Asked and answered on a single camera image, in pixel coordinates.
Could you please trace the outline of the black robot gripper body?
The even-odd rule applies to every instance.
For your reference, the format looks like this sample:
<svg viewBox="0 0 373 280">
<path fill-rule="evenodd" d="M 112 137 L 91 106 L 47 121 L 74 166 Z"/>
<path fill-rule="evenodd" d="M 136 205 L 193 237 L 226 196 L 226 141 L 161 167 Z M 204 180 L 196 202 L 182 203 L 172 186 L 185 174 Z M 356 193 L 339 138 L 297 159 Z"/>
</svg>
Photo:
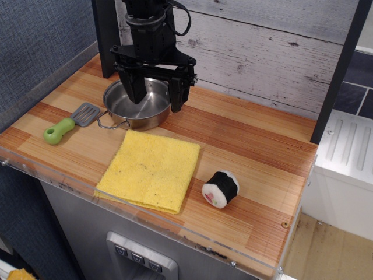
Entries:
<svg viewBox="0 0 373 280">
<path fill-rule="evenodd" d="M 128 17 L 126 22 L 131 30 L 133 43 L 110 48 L 115 56 L 117 71 L 127 70 L 165 81 L 180 79 L 184 87 L 195 85 L 196 59 L 176 48 L 176 37 L 189 32 L 190 25 L 187 25 L 184 33 L 179 33 L 175 30 L 172 17 Z"/>
</svg>

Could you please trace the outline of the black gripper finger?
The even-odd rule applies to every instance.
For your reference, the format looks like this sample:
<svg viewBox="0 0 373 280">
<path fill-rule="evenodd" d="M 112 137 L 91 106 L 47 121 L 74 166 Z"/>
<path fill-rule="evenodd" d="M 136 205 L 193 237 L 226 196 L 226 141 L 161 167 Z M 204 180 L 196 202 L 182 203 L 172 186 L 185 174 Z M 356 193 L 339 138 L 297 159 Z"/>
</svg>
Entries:
<svg viewBox="0 0 373 280">
<path fill-rule="evenodd" d="M 117 72 L 130 101 L 139 104 L 146 96 L 144 76 L 137 70 L 122 65 L 117 66 Z"/>
<path fill-rule="evenodd" d="M 182 78 L 171 78 L 169 81 L 171 111 L 177 113 L 188 101 L 190 90 L 189 81 Z"/>
</svg>

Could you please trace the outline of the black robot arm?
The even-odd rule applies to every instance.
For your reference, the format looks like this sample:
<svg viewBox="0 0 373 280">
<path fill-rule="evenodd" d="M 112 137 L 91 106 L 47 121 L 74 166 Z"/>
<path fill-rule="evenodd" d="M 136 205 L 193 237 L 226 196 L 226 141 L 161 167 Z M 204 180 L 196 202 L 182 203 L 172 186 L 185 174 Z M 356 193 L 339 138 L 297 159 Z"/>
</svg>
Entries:
<svg viewBox="0 0 373 280">
<path fill-rule="evenodd" d="M 177 49 L 176 38 L 185 36 L 175 29 L 174 7 L 185 10 L 177 1 L 125 1 L 125 20 L 130 27 L 131 45 L 114 45 L 115 70 L 131 102 L 139 104 L 146 96 L 145 79 L 168 83 L 171 110 L 177 113 L 195 85 L 196 59 Z"/>
</svg>

